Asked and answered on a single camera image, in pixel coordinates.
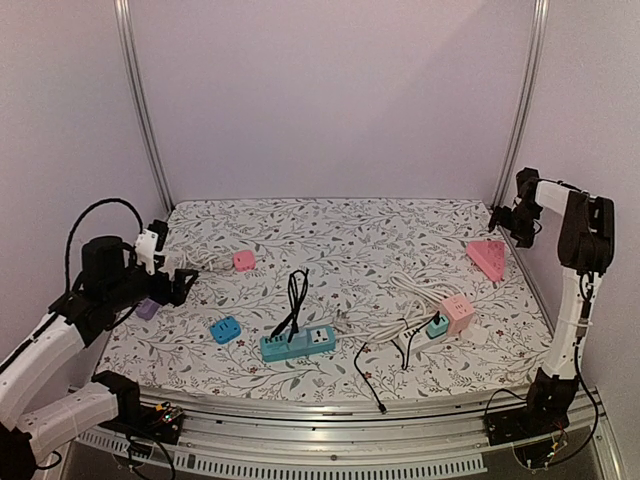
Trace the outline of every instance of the pink power strip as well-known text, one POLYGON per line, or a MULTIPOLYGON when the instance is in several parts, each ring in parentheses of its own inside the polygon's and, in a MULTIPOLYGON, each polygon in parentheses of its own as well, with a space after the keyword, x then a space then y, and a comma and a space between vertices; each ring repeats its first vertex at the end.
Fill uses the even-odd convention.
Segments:
POLYGON ((486 240, 467 245, 467 255, 480 267, 492 282, 504 276, 504 242, 486 240))

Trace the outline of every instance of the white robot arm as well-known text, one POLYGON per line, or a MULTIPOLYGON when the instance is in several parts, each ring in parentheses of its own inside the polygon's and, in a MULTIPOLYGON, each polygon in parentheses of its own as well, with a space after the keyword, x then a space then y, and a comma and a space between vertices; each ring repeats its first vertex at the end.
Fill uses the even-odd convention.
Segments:
POLYGON ((562 215, 558 258, 563 270, 562 304, 549 354, 527 394, 527 406, 485 417, 492 445, 566 428, 567 411, 578 390, 584 339, 602 277, 613 260, 614 205, 563 182, 541 179, 525 168, 516 176, 518 196, 512 209, 497 207, 489 228, 501 225, 529 248, 538 233, 543 208, 562 215))
POLYGON ((121 433, 139 436, 142 432, 160 441, 177 441, 180 429, 172 427, 180 423, 181 409, 142 406, 138 384, 113 372, 95 375, 77 392, 25 413, 60 367, 126 320, 140 301, 184 303, 197 272, 162 271, 164 257, 157 252, 167 233, 166 223, 156 220, 133 247, 114 236, 98 237, 84 245, 82 272, 73 288, 54 302, 30 336, 0 365, 0 479, 32 478, 56 448, 111 420, 121 433), (128 264, 125 252, 129 252, 128 264), (117 319, 127 308, 130 310, 117 319))

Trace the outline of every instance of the white patterned mat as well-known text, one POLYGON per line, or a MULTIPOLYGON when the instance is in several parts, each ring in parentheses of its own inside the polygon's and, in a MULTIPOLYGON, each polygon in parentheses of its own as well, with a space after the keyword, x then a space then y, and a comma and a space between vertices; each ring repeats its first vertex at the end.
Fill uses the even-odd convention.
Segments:
POLYGON ((504 281, 494 284, 465 253, 489 234, 489 214, 467 200, 233 200, 185 202, 169 220, 168 251, 206 246, 228 261, 251 249, 250 272, 202 273, 187 302, 167 306, 149 322, 133 315, 117 328, 98 370, 110 369, 143 386, 188 393, 303 402, 371 397, 353 366, 361 346, 339 340, 331 353, 265 364, 259 339, 289 313, 288 275, 309 268, 310 288, 300 324, 398 318, 408 297, 387 284, 390 272, 425 271, 459 286, 489 332, 484 346, 457 338, 413 355, 401 369, 392 346, 371 347, 358 364, 383 400, 455 395, 526 384, 551 336, 515 259, 507 251, 504 281), (242 335, 218 345, 209 333, 232 315, 242 335))

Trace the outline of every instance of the teal outlet adapter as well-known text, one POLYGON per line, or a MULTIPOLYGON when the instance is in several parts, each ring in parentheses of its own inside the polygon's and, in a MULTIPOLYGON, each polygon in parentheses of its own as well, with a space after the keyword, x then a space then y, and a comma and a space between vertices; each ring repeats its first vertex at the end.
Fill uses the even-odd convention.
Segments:
POLYGON ((288 333, 260 339, 260 353, 265 362, 277 362, 304 357, 315 353, 329 352, 336 348, 336 336, 329 325, 303 328, 287 342, 288 333))
POLYGON ((449 319, 446 315, 440 314, 440 317, 436 318, 427 325, 427 335, 431 340, 438 338, 440 335, 447 333, 449 329, 449 319))

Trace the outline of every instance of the white enclosure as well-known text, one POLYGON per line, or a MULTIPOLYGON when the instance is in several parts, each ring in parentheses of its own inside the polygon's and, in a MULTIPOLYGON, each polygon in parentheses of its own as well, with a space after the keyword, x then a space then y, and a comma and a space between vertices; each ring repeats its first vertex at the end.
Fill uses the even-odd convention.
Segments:
POLYGON ((175 200, 489 201, 533 5, 132 2, 175 200))
MULTIPOLYGON (((85 206, 123 197, 145 222, 167 213, 150 150, 175 203, 397 197, 489 205, 502 196, 506 165, 510 204, 514 175, 528 166, 616 204, 616 256, 584 364, 625 469, 640 475, 638 2, 136 0, 129 8, 135 45, 123 48, 125 16, 112 0, 0 6, 0 358, 62 293, 64 242, 85 206), (535 9, 549 3, 536 79, 532 24, 542 18, 544 26, 535 9), (141 135, 145 99, 150 123, 141 135)), ((92 237, 132 240, 128 216, 107 207, 90 217, 73 245, 74 274, 92 237)), ((544 213, 542 223, 521 257, 553 321, 559 222, 544 213)), ((82 383, 102 346, 61 371, 38 403, 82 383)))

